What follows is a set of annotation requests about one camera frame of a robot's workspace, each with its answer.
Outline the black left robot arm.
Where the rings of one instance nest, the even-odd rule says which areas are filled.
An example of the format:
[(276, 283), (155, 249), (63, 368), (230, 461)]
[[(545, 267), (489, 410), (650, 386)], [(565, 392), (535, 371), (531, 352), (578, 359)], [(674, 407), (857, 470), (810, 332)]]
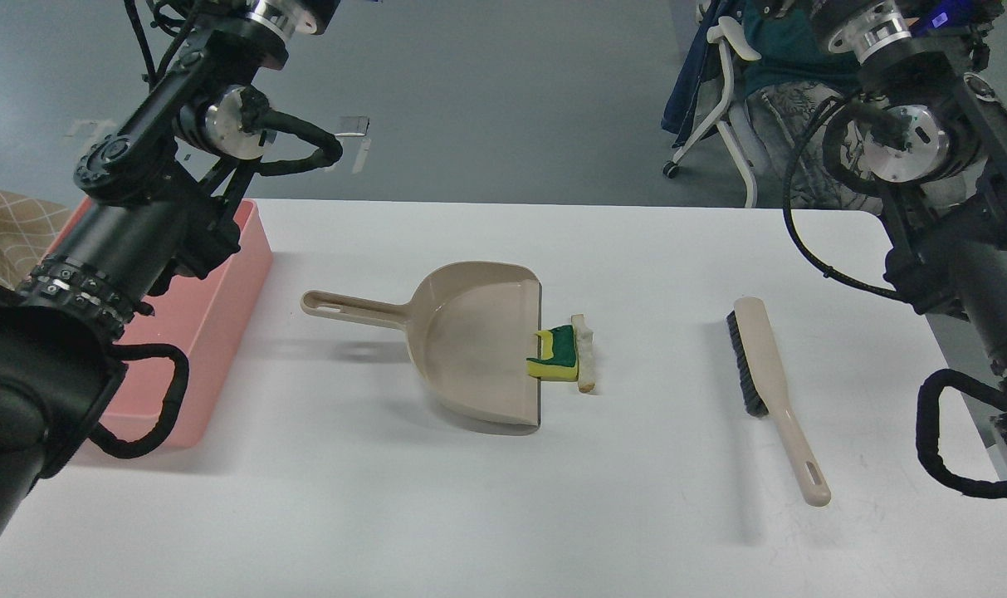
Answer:
[(307, 173), (343, 148), (253, 86), (295, 34), (325, 33), (337, 1), (151, 1), (170, 37), (155, 61), (134, 2), (148, 95), (79, 159), (90, 207), (14, 289), (0, 285), (0, 538), (37, 482), (85, 442), (113, 458), (158, 449), (189, 379), (184, 351), (120, 344), (173, 277), (206, 279), (240, 250), (235, 212), (258, 175)]

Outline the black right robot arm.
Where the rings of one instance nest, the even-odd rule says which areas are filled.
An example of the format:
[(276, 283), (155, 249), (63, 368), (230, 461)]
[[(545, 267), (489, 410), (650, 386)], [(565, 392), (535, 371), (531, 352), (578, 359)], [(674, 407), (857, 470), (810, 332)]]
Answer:
[(918, 390), (916, 451), (926, 473), (973, 498), (1007, 499), (1007, 479), (953, 473), (939, 452), (940, 397), (956, 389), (992, 406), (994, 438), (1007, 463), (1007, 109), (981, 74), (985, 35), (1000, 1), (757, 1), (762, 23), (799, 19), (819, 52), (853, 56), (859, 86), (825, 100), (799, 137), (784, 176), (792, 182), (815, 131), (834, 182), (882, 200), (891, 241), (887, 287), (842, 275), (804, 250), (825, 277), (846, 287), (940, 313), (977, 330), (996, 385), (939, 370)]

